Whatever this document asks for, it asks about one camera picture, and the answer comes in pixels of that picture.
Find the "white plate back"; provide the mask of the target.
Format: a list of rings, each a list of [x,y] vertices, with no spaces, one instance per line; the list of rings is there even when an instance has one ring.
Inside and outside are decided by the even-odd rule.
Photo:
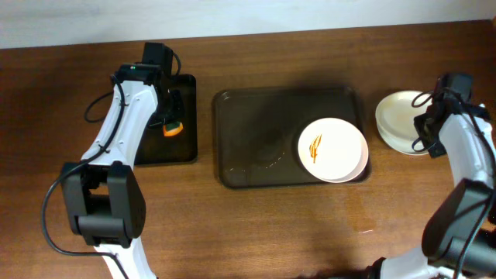
[[[401,144],[411,146],[419,135],[414,118],[426,112],[432,100],[420,91],[398,91],[383,98],[376,107],[379,127]]]

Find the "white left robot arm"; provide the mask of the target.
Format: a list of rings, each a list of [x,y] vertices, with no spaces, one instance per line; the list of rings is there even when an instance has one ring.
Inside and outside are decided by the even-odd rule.
[[[179,75],[177,54],[162,43],[146,43],[140,62],[123,64],[112,76],[112,104],[90,148],[66,163],[61,185],[70,228],[102,257],[114,278],[153,278],[140,238],[146,202],[133,173],[146,128],[165,136],[182,129],[181,94],[169,86]]]

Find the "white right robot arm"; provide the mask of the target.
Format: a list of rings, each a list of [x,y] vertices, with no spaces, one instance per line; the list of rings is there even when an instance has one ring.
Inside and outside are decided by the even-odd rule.
[[[491,117],[471,103],[473,78],[446,73],[429,92],[426,112],[414,118],[418,141],[432,158],[447,155],[454,189],[425,226],[422,244],[380,258],[360,277],[482,278],[495,276],[495,147]]]

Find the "white plate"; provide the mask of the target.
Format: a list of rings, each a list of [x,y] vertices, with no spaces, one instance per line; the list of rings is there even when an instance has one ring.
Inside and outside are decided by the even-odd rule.
[[[401,144],[411,146],[419,135],[414,118],[426,112],[432,100],[420,91],[398,91],[383,98],[376,107],[379,127]]]
[[[342,119],[323,118],[308,124],[298,137],[298,157],[304,169],[333,184],[358,178],[368,163],[362,132]]]
[[[397,138],[392,134],[388,133],[387,131],[384,131],[381,127],[378,127],[377,129],[383,141],[390,148],[400,153],[412,155],[412,156],[421,156],[421,155],[426,155],[428,153],[426,150],[420,152],[414,151],[412,149],[412,144],[413,144],[412,140]]]

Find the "green orange sponge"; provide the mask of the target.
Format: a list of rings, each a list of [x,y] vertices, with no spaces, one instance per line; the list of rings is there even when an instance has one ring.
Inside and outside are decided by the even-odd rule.
[[[183,123],[176,121],[163,125],[163,134],[165,137],[177,136],[184,129]]]

